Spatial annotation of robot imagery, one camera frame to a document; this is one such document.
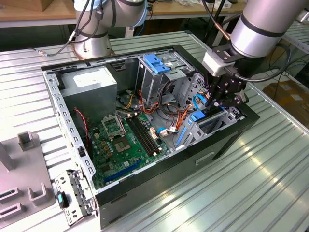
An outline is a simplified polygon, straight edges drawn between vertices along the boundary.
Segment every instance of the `motherboard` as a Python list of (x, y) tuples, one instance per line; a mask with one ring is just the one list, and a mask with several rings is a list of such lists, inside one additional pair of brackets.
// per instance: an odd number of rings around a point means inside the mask
[[(144, 113), (132, 118), (115, 117), (107, 117), (102, 124), (89, 129), (93, 138), (92, 162), (96, 173), (92, 180), (96, 189), (156, 162), (170, 152), (161, 139), (152, 137), (152, 125)], [(118, 135), (111, 139), (115, 132)]]

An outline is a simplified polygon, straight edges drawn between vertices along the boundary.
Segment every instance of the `expansion slot bracket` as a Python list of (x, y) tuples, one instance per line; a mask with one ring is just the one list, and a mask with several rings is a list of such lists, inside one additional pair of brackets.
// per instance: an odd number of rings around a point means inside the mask
[(61, 193), (61, 198), (58, 196), (58, 202), (66, 200), (68, 203), (64, 214), (69, 226), (91, 215), (96, 209), (90, 186), (80, 170), (65, 171), (55, 179), (55, 182), (58, 192)]

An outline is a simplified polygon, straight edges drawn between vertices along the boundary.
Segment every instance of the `metal table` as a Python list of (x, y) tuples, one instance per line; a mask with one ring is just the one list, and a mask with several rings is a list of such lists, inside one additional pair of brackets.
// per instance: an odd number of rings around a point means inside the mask
[[(194, 35), (175, 32), (111, 40), (116, 53), (180, 44), (202, 60), (207, 49)], [(60, 46), (44, 48), (56, 51)], [(40, 66), (76, 60), (71, 48), (46, 58), (32, 50), (0, 53), (0, 140), (18, 132), (40, 136), (50, 178), (73, 168)], [(108, 232), (122, 231), (300, 231), (309, 225), (308, 130), (268, 97), (248, 85), (248, 105), (261, 117), (221, 158), (132, 213)], [(71, 231), (95, 231), (91, 217)], [(64, 231), (58, 204), (3, 229)]]
[(309, 53), (309, 25), (294, 21), (283, 38), (303, 52)]

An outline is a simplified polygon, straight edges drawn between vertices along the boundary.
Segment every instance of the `ram slot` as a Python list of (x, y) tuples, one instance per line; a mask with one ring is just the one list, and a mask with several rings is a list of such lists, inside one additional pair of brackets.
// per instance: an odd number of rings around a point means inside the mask
[(140, 133), (142, 133), (142, 135), (144, 136), (144, 138), (146, 139), (147, 143), (149, 144), (149, 146), (152, 149), (152, 152), (159, 152), (159, 149), (157, 147), (157, 145), (154, 143), (153, 139), (150, 137), (150, 135), (148, 134), (147, 130), (145, 129), (145, 127), (142, 125), (142, 123), (137, 119), (134, 118), (132, 119), (133, 123), (138, 127)]
[(127, 120), (127, 123), (130, 126), (130, 128), (132, 129), (132, 131), (135, 134), (135, 136), (137, 137), (137, 139), (139, 140), (139, 142), (141, 143), (141, 145), (143, 146), (143, 148), (145, 149), (145, 151), (147, 152), (147, 154), (149, 156), (152, 156), (153, 152), (152, 152), (151, 148), (148, 146), (147, 141), (141, 136), (139, 129), (135, 126), (133, 121), (130, 119), (130, 120)]

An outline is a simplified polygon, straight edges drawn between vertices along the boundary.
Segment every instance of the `cardboard box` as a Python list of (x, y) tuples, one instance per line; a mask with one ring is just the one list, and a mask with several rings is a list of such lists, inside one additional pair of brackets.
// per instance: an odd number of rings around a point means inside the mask
[(34, 11), (44, 11), (53, 0), (0, 0), (0, 4)]
[[(272, 83), (263, 89), (270, 98), (274, 97), (277, 83)], [(302, 88), (294, 81), (279, 83), (275, 102), (309, 128), (309, 90)]]

